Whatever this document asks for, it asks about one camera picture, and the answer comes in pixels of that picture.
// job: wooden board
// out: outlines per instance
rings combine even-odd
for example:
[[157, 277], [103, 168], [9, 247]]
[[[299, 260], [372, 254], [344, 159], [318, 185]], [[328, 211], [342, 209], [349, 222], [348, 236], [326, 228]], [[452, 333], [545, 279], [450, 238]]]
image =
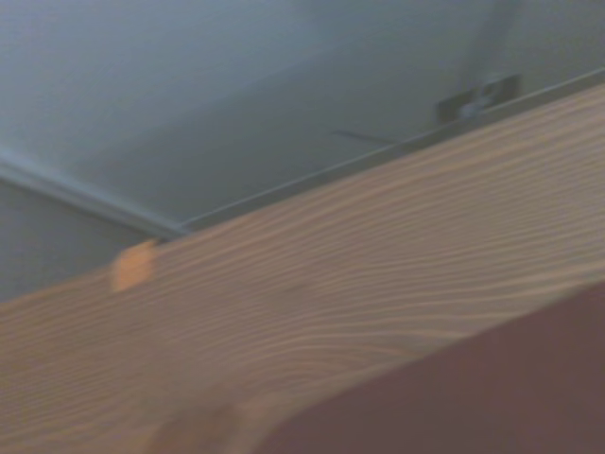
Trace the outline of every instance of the wooden board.
[[604, 121], [599, 86], [165, 245], [125, 291], [100, 270], [1, 305], [0, 452], [248, 453], [602, 279]]

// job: wooden beam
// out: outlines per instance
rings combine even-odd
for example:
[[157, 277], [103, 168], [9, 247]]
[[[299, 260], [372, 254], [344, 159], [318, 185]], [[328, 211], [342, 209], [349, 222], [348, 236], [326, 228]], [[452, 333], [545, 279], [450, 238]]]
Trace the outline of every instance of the wooden beam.
[[602, 279], [604, 121], [599, 86], [164, 245], [136, 287], [106, 269], [1, 305], [0, 451], [247, 453]]

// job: gray wall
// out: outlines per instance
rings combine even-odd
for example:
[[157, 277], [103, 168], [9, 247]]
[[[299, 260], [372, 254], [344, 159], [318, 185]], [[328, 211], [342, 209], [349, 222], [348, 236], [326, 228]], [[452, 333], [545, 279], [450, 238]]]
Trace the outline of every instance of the gray wall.
[[109, 263], [145, 236], [0, 183], [0, 301]]

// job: ceiling panel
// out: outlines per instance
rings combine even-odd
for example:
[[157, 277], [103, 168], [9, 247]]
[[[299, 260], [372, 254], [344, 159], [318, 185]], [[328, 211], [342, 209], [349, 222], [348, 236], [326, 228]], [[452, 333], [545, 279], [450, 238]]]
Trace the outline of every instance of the ceiling panel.
[[406, 137], [432, 129], [432, 106], [447, 96], [490, 11], [479, 1], [468, 9], [433, 3], [439, 7], [414, 11], [399, 3], [397, 20], [391, 15], [362, 38], [69, 170], [187, 220], [376, 147], [333, 130]]
[[[5, 3], [2, 145], [177, 222], [378, 147], [331, 131], [433, 130], [498, 20], [496, 0]], [[519, 4], [491, 73], [529, 93], [603, 66], [601, 0]]]

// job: dark brown object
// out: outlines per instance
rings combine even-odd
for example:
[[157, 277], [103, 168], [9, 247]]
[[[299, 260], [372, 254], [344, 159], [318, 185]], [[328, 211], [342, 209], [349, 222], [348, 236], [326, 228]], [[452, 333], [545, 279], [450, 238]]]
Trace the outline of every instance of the dark brown object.
[[257, 454], [605, 452], [605, 284], [308, 410]]

